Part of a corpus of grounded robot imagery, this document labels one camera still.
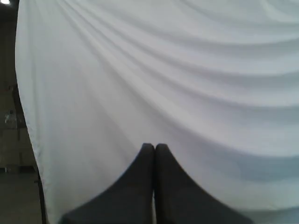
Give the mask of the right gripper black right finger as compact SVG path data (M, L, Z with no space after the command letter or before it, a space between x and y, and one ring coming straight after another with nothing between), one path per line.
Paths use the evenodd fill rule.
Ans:
M154 198L158 224L252 223L198 186L166 144L158 144L155 150Z

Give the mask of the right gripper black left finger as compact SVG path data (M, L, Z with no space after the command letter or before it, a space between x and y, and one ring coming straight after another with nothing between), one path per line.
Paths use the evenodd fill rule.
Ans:
M62 224L150 224L154 146L144 143L123 175L103 193L62 216Z

